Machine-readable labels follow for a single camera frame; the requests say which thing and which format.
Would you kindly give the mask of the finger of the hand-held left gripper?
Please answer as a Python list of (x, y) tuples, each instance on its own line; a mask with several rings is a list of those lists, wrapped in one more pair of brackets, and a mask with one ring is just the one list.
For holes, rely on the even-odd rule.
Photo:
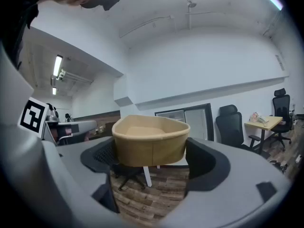
[(58, 123), (57, 134), (58, 137), (72, 137), (85, 134), (96, 128), (97, 121), (95, 120)]

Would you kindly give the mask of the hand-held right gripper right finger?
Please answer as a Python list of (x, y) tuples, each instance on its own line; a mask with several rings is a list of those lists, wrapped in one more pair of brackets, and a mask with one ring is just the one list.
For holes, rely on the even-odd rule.
[(217, 142), (188, 138), (185, 200), (214, 207), (260, 207), (282, 200), (291, 182), (260, 155)]

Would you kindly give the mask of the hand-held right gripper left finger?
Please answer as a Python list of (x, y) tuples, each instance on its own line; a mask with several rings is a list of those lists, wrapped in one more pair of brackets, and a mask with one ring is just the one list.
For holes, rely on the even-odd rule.
[(113, 142), (112, 137), (103, 137), (87, 142), (63, 145), (57, 147), (62, 162), (77, 184), (99, 204), (114, 213), (120, 213), (115, 202), (111, 187), (110, 167), (96, 161), (93, 157), (85, 157), (87, 162), (100, 168), (101, 172), (94, 172), (81, 162), (81, 154), (86, 150), (98, 150)]

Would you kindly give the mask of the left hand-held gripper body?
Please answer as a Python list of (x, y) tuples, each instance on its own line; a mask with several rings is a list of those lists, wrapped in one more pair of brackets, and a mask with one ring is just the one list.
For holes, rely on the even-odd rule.
[(56, 127), (58, 123), (58, 114), (53, 105), (30, 97), (20, 115), (18, 127), (57, 145), (57, 133), (54, 137), (50, 127)]

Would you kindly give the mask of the tan plastic tray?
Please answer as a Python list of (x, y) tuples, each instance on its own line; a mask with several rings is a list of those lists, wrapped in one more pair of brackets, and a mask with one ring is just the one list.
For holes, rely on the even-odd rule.
[(183, 159), (190, 132), (187, 123), (159, 116), (128, 115), (112, 127), (119, 162), (150, 167)]

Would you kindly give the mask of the black mini fridge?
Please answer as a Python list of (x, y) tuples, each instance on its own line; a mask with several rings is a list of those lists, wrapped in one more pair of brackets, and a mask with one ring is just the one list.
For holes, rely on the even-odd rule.
[(187, 123), (190, 126), (189, 137), (214, 141), (214, 127), (211, 104), (155, 112), (155, 116), (167, 117)]

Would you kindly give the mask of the black high-back office chair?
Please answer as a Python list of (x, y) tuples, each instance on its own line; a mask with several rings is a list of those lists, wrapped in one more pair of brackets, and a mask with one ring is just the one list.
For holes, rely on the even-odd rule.
[(242, 114), (235, 105), (226, 105), (219, 108), (216, 124), (220, 133), (221, 143), (235, 148), (253, 151), (254, 142), (261, 141), (260, 137), (250, 135), (250, 146), (244, 144)]

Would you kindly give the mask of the small wooden table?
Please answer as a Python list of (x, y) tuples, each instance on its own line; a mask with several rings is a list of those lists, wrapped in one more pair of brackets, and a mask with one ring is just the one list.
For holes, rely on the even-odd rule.
[(270, 154), (263, 151), (263, 145), (265, 142), (265, 132), (272, 130), (275, 126), (277, 126), (282, 121), (283, 118), (277, 116), (265, 116), (265, 117), (269, 120), (267, 126), (264, 126), (262, 123), (259, 122), (251, 122), (250, 120), (245, 122), (244, 125), (246, 127), (251, 127), (261, 130), (261, 137), (260, 137), (259, 148), (257, 150), (257, 153), (263, 158), (268, 159)]

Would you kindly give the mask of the black mesh office chair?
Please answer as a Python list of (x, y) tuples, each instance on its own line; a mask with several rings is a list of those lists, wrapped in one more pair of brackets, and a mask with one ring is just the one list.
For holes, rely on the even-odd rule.
[(285, 144), (283, 140), (288, 140), (289, 144), (292, 143), (290, 138), (284, 137), (282, 134), (287, 133), (292, 129), (292, 118), (289, 113), (290, 107), (290, 95), (286, 93), (285, 88), (275, 90), (274, 98), (272, 100), (275, 116), (282, 117), (280, 124), (277, 124), (274, 128), (271, 129), (272, 132), (276, 133), (277, 136), (274, 137), (274, 141), (270, 143), (270, 147), (276, 141), (280, 142), (283, 146), (282, 151), (285, 151)]

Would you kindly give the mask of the white desk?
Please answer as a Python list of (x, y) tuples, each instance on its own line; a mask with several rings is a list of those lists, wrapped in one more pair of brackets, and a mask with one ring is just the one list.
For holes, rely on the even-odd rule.
[[(171, 164), (162, 165), (162, 166), (156, 166), (157, 169), (160, 169), (160, 168), (187, 168), (187, 167), (188, 167), (188, 163), (185, 159), (182, 159), (181, 161), (178, 161), (176, 163), (171, 163)], [(143, 167), (143, 173), (144, 173), (144, 176), (145, 176), (147, 186), (151, 187), (152, 186), (152, 181), (151, 181), (151, 176), (150, 176), (148, 166)]]

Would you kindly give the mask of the white ceiling conduit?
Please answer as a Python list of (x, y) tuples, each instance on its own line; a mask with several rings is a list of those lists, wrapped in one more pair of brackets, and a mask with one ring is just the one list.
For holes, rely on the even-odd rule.
[(175, 17), (173, 15), (169, 15), (169, 16), (164, 16), (164, 17), (156, 17), (156, 18), (153, 18), (153, 19), (150, 19), (150, 20), (147, 20), (147, 21), (144, 21), (143, 23), (137, 25), (137, 26), (134, 26), (132, 27), (130, 30), (122, 33), (122, 34), (119, 34), (119, 38), (123, 38), (125, 36), (127, 36), (128, 34), (132, 33), (133, 31), (139, 29), (139, 28), (142, 28), (150, 23), (154, 23), (158, 20), (161, 20), (161, 19), (175, 19)]

